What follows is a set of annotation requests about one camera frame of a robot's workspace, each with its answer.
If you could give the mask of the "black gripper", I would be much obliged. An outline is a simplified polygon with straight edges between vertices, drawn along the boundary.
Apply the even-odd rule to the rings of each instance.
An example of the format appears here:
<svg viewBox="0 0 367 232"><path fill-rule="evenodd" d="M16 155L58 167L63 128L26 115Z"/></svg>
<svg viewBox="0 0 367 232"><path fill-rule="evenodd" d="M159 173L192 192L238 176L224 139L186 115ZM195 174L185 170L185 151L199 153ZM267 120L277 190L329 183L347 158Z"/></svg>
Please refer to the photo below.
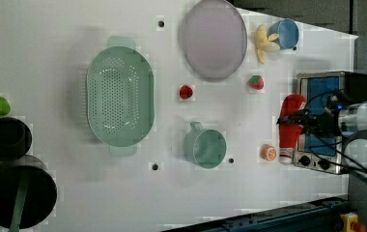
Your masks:
<svg viewBox="0 0 367 232"><path fill-rule="evenodd" d="M337 119L333 114L324 112L320 115L312 114L309 110L298 110L292 114L277 119L277 125L303 125L303 134L312 135L340 135Z"/></svg>

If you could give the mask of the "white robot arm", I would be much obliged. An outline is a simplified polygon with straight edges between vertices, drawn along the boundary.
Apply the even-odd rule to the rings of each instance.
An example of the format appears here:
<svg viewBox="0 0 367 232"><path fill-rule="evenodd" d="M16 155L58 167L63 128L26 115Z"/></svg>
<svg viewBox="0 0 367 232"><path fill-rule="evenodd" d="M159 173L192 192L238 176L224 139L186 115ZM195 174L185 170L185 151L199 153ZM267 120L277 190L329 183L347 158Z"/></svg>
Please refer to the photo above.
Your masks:
<svg viewBox="0 0 367 232"><path fill-rule="evenodd" d="M347 108L329 110L320 115L312 115L306 108L304 101L284 100L281 115L277 120L280 132L280 149L294 152L301 134L312 134L322 142L322 147L329 147L354 166L341 164L323 158L314 151L315 145L309 150L319 159L319 166L334 165L341 168L342 173L363 173L367 175L367 168L359 162L345 155L349 144L357 139L367 140L367 101L352 104Z"/></svg>

